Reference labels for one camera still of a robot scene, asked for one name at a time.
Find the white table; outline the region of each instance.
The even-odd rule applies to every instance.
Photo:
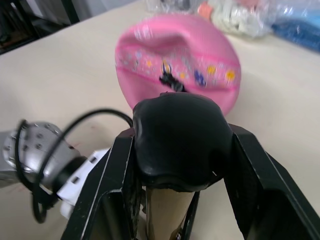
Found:
[[[138,1],[0,56],[0,131],[14,128],[21,118],[63,128],[98,107],[131,115],[118,85],[114,49],[120,34],[145,15]],[[320,54],[273,36],[229,39],[243,76],[227,120],[255,133],[320,214]],[[99,116],[81,125],[69,141],[89,155],[109,147],[126,127],[113,116]],[[1,240],[60,239],[66,220],[59,208],[38,225],[30,206],[28,191],[19,186],[0,191]],[[191,237],[243,239],[222,181],[202,192]]]

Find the pink object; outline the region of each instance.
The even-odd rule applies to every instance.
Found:
[[[131,108],[173,92],[159,77],[171,73],[185,89],[216,102],[227,114],[240,89],[239,59],[212,23],[195,15],[149,18],[128,29],[115,49],[116,73]]]
[[[214,8],[212,6],[210,6],[208,4],[207,1],[204,1],[203,3],[200,4],[200,6],[198,7],[198,14],[207,19],[207,20],[211,20],[211,14],[213,12]]]

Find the cardboard tube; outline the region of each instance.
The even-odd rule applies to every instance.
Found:
[[[194,192],[146,189],[148,240],[176,240]]]

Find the blue cloth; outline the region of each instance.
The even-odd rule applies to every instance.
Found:
[[[284,20],[272,25],[274,34],[298,45],[320,52],[320,27],[302,20]]]

